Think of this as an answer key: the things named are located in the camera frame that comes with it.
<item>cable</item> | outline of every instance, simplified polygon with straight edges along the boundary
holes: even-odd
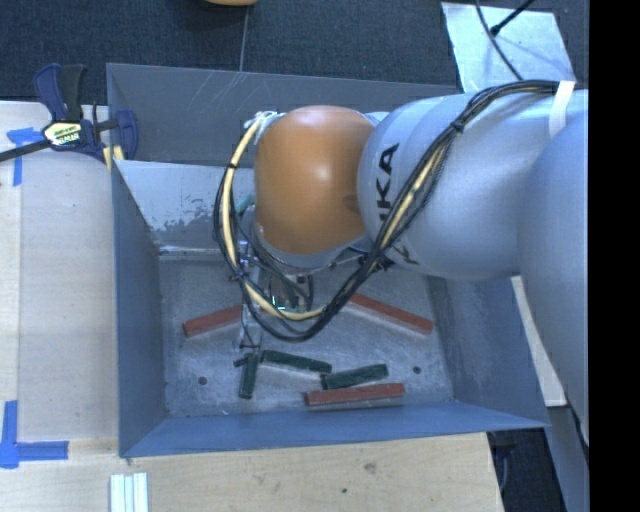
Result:
[[[509,460],[509,457],[502,459],[502,478],[500,479],[499,489],[503,498],[504,490],[506,489],[507,482],[509,481]]]
[[[245,322],[244,316],[242,315],[240,316],[240,325],[242,325],[242,330],[244,331],[244,335],[247,337],[250,343],[250,345],[245,345],[244,342],[242,342],[240,344],[240,348],[250,348],[255,352],[260,348],[260,345],[256,344],[256,342],[253,341],[253,337],[249,333],[249,328],[247,327],[247,323]]]
[[[234,238],[234,219],[237,218],[231,187],[233,176],[237,169],[240,155],[246,149],[250,139],[258,130],[259,125],[268,115],[258,113],[250,121],[249,126],[241,138],[231,162],[227,166],[218,188],[214,207],[214,232],[220,242],[221,252],[238,278],[243,300],[255,320],[273,336],[290,342],[301,342],[315,336],[323,329],[353,296],[356,290],[375,272],[384,268],[385,253],[402,234],[409,229],[417,215],[426,206],[442,173],[443,164],[454,140],[464,131],[464,128],[478,115],[486,110],[496,100],[516,93],[554,94],[558,82],[546,80],[526,80],[504,84],[480,91],[467,103],[464,110],[443,130],[422,155],[415,168],[401,187],[387,218],[380,227],[371,250],[363,256],[360,267],[357,268],[341,285],[334,297],[324,307],[316,308],[305,313],[294,313],[278,310],[271,304],[258,285],[252,282],[241,268],[236,254]],[[275,329],[257,309],[269,313],[289,333]],[[313,321],[306,329],[293,328],[289,321]]]
[[[518,80],[524,80],[524,78],[522,78],[522,75],[520,73],[518,73],[516,68],[513,67],[513,64],[511,64],[511,62],[509,62],[509,59],[507,59],[507,56],[502,51],[502,48],[500,48],[500,46],[496,42],[496,38],[491,33],[491,29],[489,28],[489,25],[487,24],[487,20],[484,18],[484,14],[482,14],[482,9],[480,8],[480,1],[479,0],[475,0],[475,5],[476,5],[476,11],[478,12],[478,18],[480,18],[480,23],[482,23],[482,26],[483,26],[485,32],[487,33],[487,36],[489,37],[489,40],[491,41],[491,44],[493,45],[493,47],[496,49],[496,51],[500,55],[500,58],[507,65],[507,67],[509,68],[511,73],[513,73],[513,76],[515,76]]]
[[[240,231],[242,236],[244,236],[247,243],[251,245],[252,249],[256,252],[256,259],[254,259],[254,263],[258,265],[262,270],[266,273],[270,274],[271,279],[274,277],[280,281],[282,286],[285,288],[285,292],[289,297],[289,301],[293,304],[296,299],[296,293],[300,295],[304,299],[305,308],[307,311],[311,309],[311,304],[313,302],[313,292],[305,292],[301,286],[298,286],[297,283],[294,283],[290,279],[288,279],[284,273],[278,268],[278,266],[272,263],[272,258],[270,258],[269,254],[260,246],[260,244],[252,244],[252,237],[242,228],[240,222],[234,222],[237,225],[237,230]]]
[[[497,23],[493,27],[491,27],[491,30],[490,30],[491,35],[493,37],[496,37],[504,27],[506,27],[509,23],[511,23],[518,16],[520,16],[520,14],[535,1],[536,0],[527,0],[520,7],[518,7],[515,11],[513,11],[511,14],[509,14],[509,16],[507,16],[505,19],[503,19],[500,23]]]
[[[314,295],[314,283],[313,283],[313,275],[307,275],[307,290],[309,292],[309,302],[308,308],[311,309],[313,307],[313,295]]]
[[[589,469],[589,445],[585,439],[584,431],[582,429],[582,423],[580,422],[580,418],[576,414],[576,411],[573,407],[569,407],[571,410],[571,416],[573,418],[573,424],[576,428],[576,434],[578,439],[580,440],[580,447],[582,448],[582,454],[584,455],[584,462],[587,465],[587,469]]]

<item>black floor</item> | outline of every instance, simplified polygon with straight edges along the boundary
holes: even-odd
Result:
[[[530,8],[554,13],[576,78],[588,87],[589,0],[538,0]],[[0,48],[0,99],[35,99],[33,74],[52,62],[89,68],[85,104],[107,103],[107,62],[458,85],[436,0],[259,0],[248,8],[3,0]],[[506,511],[564,512],[543,431],[512,434]]]

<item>blue clamp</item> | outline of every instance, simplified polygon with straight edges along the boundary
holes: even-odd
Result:
[[[42,129],[41,140],[0,153],[0,162],[51,148],[75,151],[106,163],[106,145],[100,140],[100,133],[114,129],[119,131],[116,139],[125,158],[134,158],[138,149],[138,125],[133,111],[119,110],[115,118],[99,123],[94,105],[93,122],[83,119],[78,91],[85,71],[82,65],[49,64],[35,74],[33,85],[38,100],[51,113],[51,123]]]

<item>gray bin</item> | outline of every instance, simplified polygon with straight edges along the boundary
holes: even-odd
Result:
[[[335,371],[386,363],[386,381],[403,382],[407,390],[401,401],[389,404],[309,410],[302,392],[319,389],[319,379],[276,368],[260,368],[253,399],[239,399],[240,371],[232,364],[238,327],[190,339],[182,333],[185,320],[240,302],[238,286],[227,279],[211,239],[210,208],[219,166],[228,160],[244,120],[258,110],[310,103],[389,111],[453,92],[419,84],[109,67],[110,107],[133,109],[141,130],[138,160],[119,162],[112,173],[122,456],[547,424],[509,279],[471,283],[392,268],[373,276],[362,293],[431,318],[431,334],[344,310],[308,342],[265,337],[265,348],[328,360]],[[177,142],[168,141],[169,131]],[[250,163],[249,153],[247,168],[238,171],[238,195],[251,187]],[[327,290],[339,285],[346,271],[338,268],[323,280]]]

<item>yellow cable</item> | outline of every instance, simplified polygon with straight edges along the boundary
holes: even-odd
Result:
[[[236,248],[233,240],[232,230],[231,230],[231,218],[229,216],[229,206],[231,203],[231,190],[233,186],[233,177],[235,175],[236,167],[238,162],[240,161],[240,156],[246,149],[249,144],[251,138],[255,135],[256,131],[260,127],[260,121],[267,114],[259,114],[253,120],[249,128],[244,133],[242,139],[238,143],[238,147],[236,148],[233,156],[231,157],[231,163],[227,167],[227,173],[225,176],[225,180],[222,183],[222,232],[224,243],[229,253],[229,259],[231,262],[237,267],[237,257],[236,257]],[[289,311],[281,311],[273,306],[267,299],[264,298],[260,293],[254,290],[252,287],[247,286],[246,283],[242,282],[244,289],[247,291],[252,300],[254,300],[263,310],[271,313],[275,316],[282,316],[287,318],[288,320],[294,321],[302,321],[314,318],[323,313],[324,308],[317,308],[312,311],[307,311],[306,313],[292,313]]]
[[[260,127],[260,121],[266,115],[267,114],[259,114],[258,116],[256,116],[256,118],[253,120],[249,128],[247,128],[247,130],[245,131],[242,139],[238,143],[238,147],[236,148],[235,152],[233,153],[233,156],[231,157],[231,163],[227,167],[227,173],[226,173],[224,182],[222,183],[222,187],[223,187],[222,189],[222,232],[223,232],[224,243],[227,248],[227,252],[229,254],[229,258],[235,266],[238,266],[238,262],[236,257],[235,242],[233,240],[233,235],[231,230],[231,218],[229,216],[229,206],[231,203],[231,190],[233,186],[233,177],[235,175],[235,171],[236,171],[238,162],[240,161],[240,157],[242,153],[245,151],[251,138],[258,131]],[[386,247],[387,242],[389,241],[389,238],[397,228],[402,217],[405,215],[405,213],[411,206],[411,203],[413,202],[416,193],[424,185],[424,182],[429,177],[431,170],[437,167],[437,164],[439,163],[443,154],[444,154],[444,150],[442,148],[439,149],[436,153],[432,155],[432,157],[427,161],[425,166],[422,168],[422,171],[420,172],[418,178],[416,179],[416,183],[412,187],[410,193],[407,194],[407,196],[404,198],[402,204],[400,205],[400,208],[398,208],[398,211],[396,212],[395,216],[391,221],[389,229],[387,230],[387,233],[384,236],[382,241],[383,249]],[[373,268],[374,267],[369,269],[368,274],[371,274],[371,272],[373,271]],[[307,311],[305,313],[292,313],[290,311],[281,311],[275,308],[273,304],[271,304],[271,302],[269,302],[262,294],[257,292],[254,288],[252,288],[251,286],[248,286],[244,281],[241,281],[241,283],[244,289],[246,290],[246,292],[248,293],[249,297],[251,297],[251,299],[254,302],[256,302],[258,306],[260,306],[260,308],[262,308],[264,311],[274,316],[281,316],[288,320],[299,322],[299,321],[315,318],[324,312],[323,307],[314,309],[312,311]]]

